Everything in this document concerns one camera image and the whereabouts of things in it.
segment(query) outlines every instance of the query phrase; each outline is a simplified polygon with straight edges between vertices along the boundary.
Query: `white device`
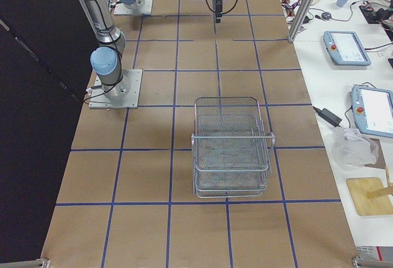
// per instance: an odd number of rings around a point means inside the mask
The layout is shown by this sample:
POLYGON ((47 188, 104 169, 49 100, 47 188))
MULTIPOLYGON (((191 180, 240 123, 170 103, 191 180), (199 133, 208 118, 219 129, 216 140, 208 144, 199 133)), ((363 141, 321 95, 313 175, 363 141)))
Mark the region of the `white device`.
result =
POLYGON ((368 66, 371 61, 353 31, 325 31, 326 49, 337 65, 368 66))
POLYGON ((393 93, 355 85, 351 92, 356 127, 361 133, 393 138, 393 93))

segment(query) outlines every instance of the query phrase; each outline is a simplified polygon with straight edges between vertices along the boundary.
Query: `plastic bag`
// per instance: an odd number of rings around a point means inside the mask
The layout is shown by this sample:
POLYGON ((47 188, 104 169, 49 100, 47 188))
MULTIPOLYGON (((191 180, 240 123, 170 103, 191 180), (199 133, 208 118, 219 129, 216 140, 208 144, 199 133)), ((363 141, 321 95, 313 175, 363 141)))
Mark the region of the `plastic bag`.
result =
POLYGON ((362 136, 358 129, 335 127, 333 134, 333 154, 339 165, 375 164, 378 160, 378 145, 370 138, 362 136))

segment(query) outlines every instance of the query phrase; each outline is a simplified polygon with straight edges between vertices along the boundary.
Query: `metal pole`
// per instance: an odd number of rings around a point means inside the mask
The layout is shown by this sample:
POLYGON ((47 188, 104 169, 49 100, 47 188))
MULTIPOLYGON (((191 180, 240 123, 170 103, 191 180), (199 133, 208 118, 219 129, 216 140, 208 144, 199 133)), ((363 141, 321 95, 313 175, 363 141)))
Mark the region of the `metal pole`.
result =
POLYGON ((300 3, 299 10, 296 13, 296 16, 289 28, 289 34, 288 34, 288 41, 289 42, 294 42, 295 37, 300 29, 300 27, 303 24, 303 21, 306 17, 306 14, 308 12, 308 8, 311 5, 311 2, 313 0, 302 0, 300 3))

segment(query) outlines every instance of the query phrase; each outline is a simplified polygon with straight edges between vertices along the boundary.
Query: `wooden board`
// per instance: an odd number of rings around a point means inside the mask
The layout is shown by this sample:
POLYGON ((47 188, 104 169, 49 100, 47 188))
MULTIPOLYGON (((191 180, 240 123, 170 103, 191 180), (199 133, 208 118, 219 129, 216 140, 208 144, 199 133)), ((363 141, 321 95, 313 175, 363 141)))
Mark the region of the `wooden board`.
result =
POLYGON ((393 215, 393 205, 387 195, 368 199, 367 192, 383 188, 379 178, 351 178, 346 180, 356 212, 359 216, 393 215))

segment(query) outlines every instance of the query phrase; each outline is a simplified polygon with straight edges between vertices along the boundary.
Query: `black curtain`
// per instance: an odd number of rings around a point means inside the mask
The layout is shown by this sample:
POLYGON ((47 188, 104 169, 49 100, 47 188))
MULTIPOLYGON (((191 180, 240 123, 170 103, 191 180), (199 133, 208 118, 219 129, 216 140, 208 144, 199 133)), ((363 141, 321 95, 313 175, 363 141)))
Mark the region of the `black curtain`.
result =
POLYGON ((41 256, 97 44, 78 0, 0 0, 0 19, 2 263, 41 256))

